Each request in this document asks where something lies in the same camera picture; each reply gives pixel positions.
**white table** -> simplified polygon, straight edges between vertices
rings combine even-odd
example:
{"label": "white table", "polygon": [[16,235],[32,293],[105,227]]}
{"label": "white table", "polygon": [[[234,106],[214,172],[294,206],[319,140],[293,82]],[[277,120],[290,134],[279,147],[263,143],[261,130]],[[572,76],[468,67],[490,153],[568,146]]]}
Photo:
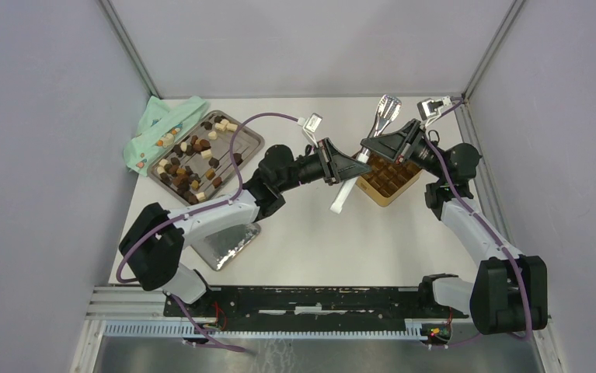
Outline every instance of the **white table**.
{"label": "white table", "polygon": [[[387,133],[419,117],[416,104],[422,98],[401,100],[401,114]],[[176,106],[182,100],[167,102]],[[330,137],[339,150],[350,155],[360,148],[360,140],[371,128],[378,98],[213,99],[210,103],[211,110],[222,110],[240,121],[267,111],[295,117],[318,113],[324,120],[316,137]],[[294,155],[304,151],[306,140],[294,122],[261,118],[249,127],[265,138],[266,147],[285,144]],[[442,148],[461,142],[453,115],[432,128],[439,131]],[[244,180],[252,175],[263,153],[257,153],[242,170]],[[426,208],[423,192],[433,181],[434,176],[422,173],[388,207],[379,207],[355,187],[340,215],[329,211],[339,186],[322,181],[301,186],[284,194],[286,205],[260,222],[261,234],[224,269],[213,271],[190,247],[183,251],[181,263],[199,270],[209,284],[414,286],[424,275],[444,272],[474,281],[476,267],[471,257]],[[223,192],[233,191],[235,183],[234,178]],[[164,208],[183,206],[149,178],[138,177],[124,232],[142,208],[153,202]],[[115,270],[120,261],[117,251],[110,283],[117,282]],[[133,277],[128,267],[124,277]]]}

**dark chocolate piece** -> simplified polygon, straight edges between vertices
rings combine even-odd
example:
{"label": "dark chocolate piece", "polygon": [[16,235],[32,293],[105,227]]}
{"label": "dark chocolate piece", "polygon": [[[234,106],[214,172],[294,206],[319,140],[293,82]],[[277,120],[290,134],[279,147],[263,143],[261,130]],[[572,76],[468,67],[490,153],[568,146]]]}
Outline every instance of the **dark chocolate piece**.
{"label": "dark chocolate piece", "polygon": [[242,155],[240,155],[240,153],[234,153],[234,161],[236,162],[236,165],[239,165],[242,163]]}
{"label": "dark chocolate piece", "polygon": [[217,189],[220,185],[222,185],[222,178],[220,176],[213,179],[213,188]]}
{"label": "dark chocolate piece", "polygon": [[187,176],[185,175],[178,175],[172,180],[172,184],[174,184],[175,187],[178,187],[186,178]]}
{"label": "dark chocolate piece", "polygon": [[208,150],[211,148],[211,143],[208,140],[200,140],[199,145],[201,145],[202,150]]}
{"label": "dark chocolate piece", "polygon": [[179,145],[179,144],[174,145],[173,151],[177,157],[183,157],[183,150],[181,150],[181,145]]}
{"label": "dark chocolate piece", "polygon": [[189,204],[198,204],[199,200],[197,199],[197,196],[195,196],[194,194],[190,194],[190,196],[188,197],[188,203]]}
{"label": "dark chocolate piece", "polygon": [[208,171],[205,174],[206,178],[209,180],[212,180],[215,177],[215,170],[213,169],[208,169]]}
{"label": "dark chocolate piece", "polygon": [[181,180],[181,183],[179,184],[179,187],[190,188],[190,179],[187,176],[183,178],[183,180]]}

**metal frame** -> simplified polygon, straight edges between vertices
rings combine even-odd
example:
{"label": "metal frame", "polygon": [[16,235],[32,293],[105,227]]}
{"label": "metal frame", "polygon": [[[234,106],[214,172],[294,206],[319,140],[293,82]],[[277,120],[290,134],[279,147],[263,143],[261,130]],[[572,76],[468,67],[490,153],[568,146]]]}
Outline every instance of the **metal frame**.
{"label": "metal frame", "polygon": [[495,53],[499,49],[499,46],[504,42],[504,38],[508,33],[508,30],[510,30],[511,26],[513,26],[513,22],[520,14],[520,11],[524,7],[525,3],[526,0],[513,0],[511,7],[508,9],[508,12],[506,12],[504,19],[499,25],[499,29],[497,29],[497,32],[494,34],[494,37],[490,41],[490,45],[488,45],[487,49],[485,50],[479,65],[476,67],[474,74],[472,74],[472,78],[465,87],[463,97],[466,99],[470,98],[474,94],[474,90],[478,86],[481,77],[483,77],[485,74],[485,70],[492,61],[492,57],[494,57]]}
{"label": "metal frame", "polygon": [[[493,56],[497,52],[499,46],[504,41],[507,31],[511,28],[519,12],[522,10],[526,0],[514,0],[511,7],[508,9],[506,16],[499,26],[494,38],[486,49],[481,61],[474,71],[469,84],[466,86],[463,97],[465,97],[465,105],[460,106],[455,111],[455,116],[458,121],[462,140],[477,147],[483,153],[483,147],[474,123],[469,113],[469,97],[472,96],[476,89],[479,80],[482,78]],[[99,0],[103,7],[106,17],[112,24],[116,34],[118,35],[122,46],[128,53],[131,61],[138,70],[143,84],[150,94],[158,96],[159,93],[155,87],[151,76],[135,49],[130,37],[128,36],[124,26],[122,25],[117,12],[110,0]],[[487,159],[482,159],[479,164],[478,177],[475,179],[476,189],[479,194],[479,202],[483,213],[494,224],[499,232],[511,240],[511,234],[507,227],[502,214],[500,199],[495,191],[493,177],[490,172]],[[165,325],[168,328],[175,326],[176,318],[166,318],[162,315],[164,308],[165,295],[161,291],[142,291],[139,287],[100,287],[95,288],[90,301],[88,312],[85,317],[78,347],[75,352],[74,360],[71,364],[72,372],[92,372],[96,356],[99,352],[101,340],[106,330],[115,330],[118,333],[122,331],[121,326],[133,325],[140,323],[135,332],[139,332],[139,328],[144,327],[142,324],[154,324],[156,326]],[[198,322],[213,322],[213,318],[195,318]],[[428,323],[436,324],[444,322],[443,319],[407,319],[406,326]],[[120,328],[110,326],[108,322],[113,325],[119,325]],[[455,322],[468,323],[470,319],[455,320]],[[559,359],[559,354],[556,349],[555,339],[553,337],[552,321],[549,320],[549,326],[540,331],[534,332],[535,342],[540,354],[545,371],[548,373],[563,373],[563,364]]]}
{"label": "metal frame", "polygon": [[142,80],[142,84],[145,85],[147,92],[152,96],[161,98],[157,88],[155,87],[152,77],[147,71],[145,64],[142,62],[142,57],[140,57],[138,50],[135,49],[135,45],[133,44],[131,38],[128,36],[128,32],[126,31],[124,24],[121,22],[119,15],[117,15],[117,11],[112,5],[112,2],[110,2],[110,0],[97,1],[101,5],[101,9],[103,10],[103,13],[108,19],[108,21],[110,22],[110,25],[113,27],[113,30],[117,35],[117,38],[121,43],[121,46],[126,51],[126,54],[128,54],[128,57],[131,59],[131,62],[133,63],[133,66],[135,66],[135,70],[138,71],[138,75]]}
{"label": "metal frame", "polygon": [[[469,102],[465,102],[465,105],[461,105],[455,110],[455,119],[458,121],[458,128],[460,128],[462,141],[474,145],[475,148],[479,149],[481,155],[483,155],[483,147],[481,146],[478,134],[474,128],[472,117],[469,114]],[[503,237],[508,241],[513,242],[511,232],[504,220],[504,215],[501,213],[502,209],[499,197],[494,188],[494,178],[490,172],[488,160],[485,157],[481,158],[477,170],[478,173],[474,179],[474,185],[478,192],[478,198],[483,214],[492,222],[494,227],[497,228]]]}

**chocolate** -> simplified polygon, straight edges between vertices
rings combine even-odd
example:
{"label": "chocolate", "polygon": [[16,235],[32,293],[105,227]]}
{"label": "chocolate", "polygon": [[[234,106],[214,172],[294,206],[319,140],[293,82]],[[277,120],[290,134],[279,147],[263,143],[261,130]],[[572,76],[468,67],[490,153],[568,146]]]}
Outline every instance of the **chocolate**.
{"label": "chocolate", "polygon": [[203,159],[211,159],[211,158],[213,158],[213,153],[211,152],[210,149],[204,150],[203,152],[201,152],[199,154],[201,154],[201,158],[203,158]]}
{"label": "chocolate", "polygon": [[195,196],[192,193],[190,194],[190,196],[188,196],[187,200],[188,200],[188,203],[189,204],[198,204],[199,203],[199,200],[197,199],[197,196]]}
{"label": "chocolate", "polygon": [[162,180],[165,184],[170,184],[172,182],[172,178],[170,178],[166,173],[160,174],[160,180]]}
{"label": "chocolate", "polygon": [[186,178],[187,176],[185,175],[178,175],[172,180],[172,184],[174,184],[175,187],[178,187]]}
{"label": "chocolate", "polygon": [[181,180],[179,187],[188,189],[188,188],[190,188],[190,178],[188,178],[188,175],[184,175],[184,176],[185,177]]}
{"label": "chocolate", "polygon": [[368,165],[373,172],[362,177],[385,198],[397,193],[420,171],[419,166],[412,162],[396,165],[373,154],[368,159]]}
{"label": "chocolate", "polygon": [[201,145],[201,148],[203,150],[208,150],[211,148],[211,143],[208,142],[208,140],[204,139],[204,140],[200,140],[199,141],[199,145]]}
{"label": "chocolate", "polygon": [[234,153],[234,161],[236,162],[236,165],[240,166],[242,163],[242,155],[240,155],[240,153]]}
{"label": "chocolate", "polygon": [[217,189],[220,185],[222,185],[222,178],[220,176],[213,179],[211,182],[213,184],[213,188]]}
{"label": "chocolate", "polygon": [[181,145],[174,145],[174,148],[172,148],[172,150],[174,151],[174,154],[176,154],[177,157],[183,157],[183,150],[181,150]]}
{"label": "chocolate", "polygon": [[205,176],[207,179],[212,180],[215,177],[215,170],[208,169]]}

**towel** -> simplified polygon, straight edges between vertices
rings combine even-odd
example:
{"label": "towel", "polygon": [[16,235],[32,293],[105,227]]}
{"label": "towel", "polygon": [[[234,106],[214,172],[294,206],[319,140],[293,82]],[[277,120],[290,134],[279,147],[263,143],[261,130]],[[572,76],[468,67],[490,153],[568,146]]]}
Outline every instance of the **towel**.
{"label": "towel", "polygon": [[199,123],[207,109],[208,103],[197,96],[190,97],[174,109],[158,97],[149,99],[135,138],[124,146],[126,166],[147,176],[148,166]]}

